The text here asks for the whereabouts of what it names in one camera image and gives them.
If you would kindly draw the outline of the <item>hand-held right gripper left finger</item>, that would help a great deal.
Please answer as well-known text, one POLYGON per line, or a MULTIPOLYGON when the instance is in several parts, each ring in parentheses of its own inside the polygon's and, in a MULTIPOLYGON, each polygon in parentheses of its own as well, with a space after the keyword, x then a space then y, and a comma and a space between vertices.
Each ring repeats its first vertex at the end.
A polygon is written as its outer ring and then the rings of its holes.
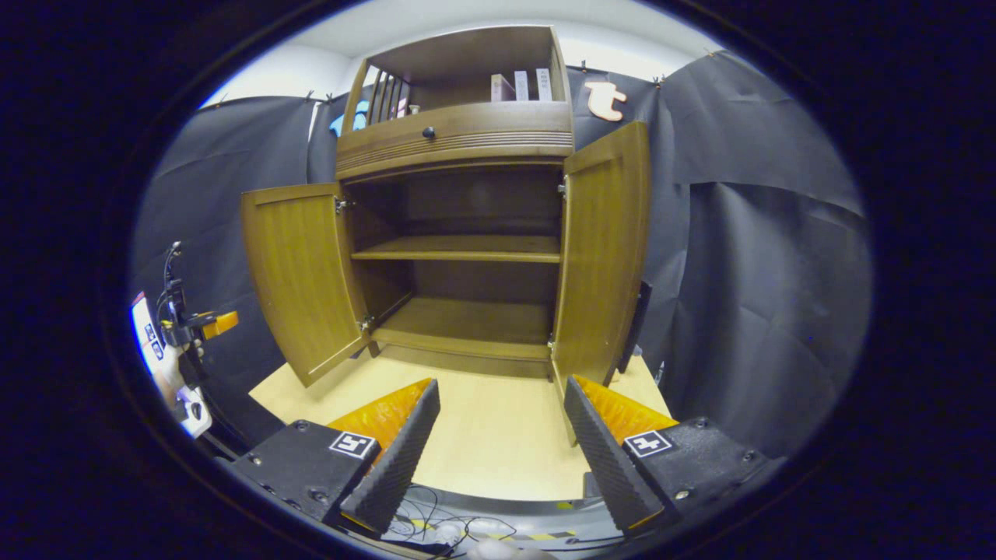
POLYGON ((242 481, 327 526, 388 531, 441 410, 434 378, 327 425, 298 419, 233 462, 242 481))

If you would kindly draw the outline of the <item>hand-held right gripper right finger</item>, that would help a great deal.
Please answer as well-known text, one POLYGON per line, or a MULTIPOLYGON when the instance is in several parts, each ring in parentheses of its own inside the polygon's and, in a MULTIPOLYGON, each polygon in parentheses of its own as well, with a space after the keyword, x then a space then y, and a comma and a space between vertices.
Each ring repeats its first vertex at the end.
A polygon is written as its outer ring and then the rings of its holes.
POLYGON ((615 527, 627 536, 701 524, 785 464, 707 417, 684 422, 572 376, 563 407, 615 527))

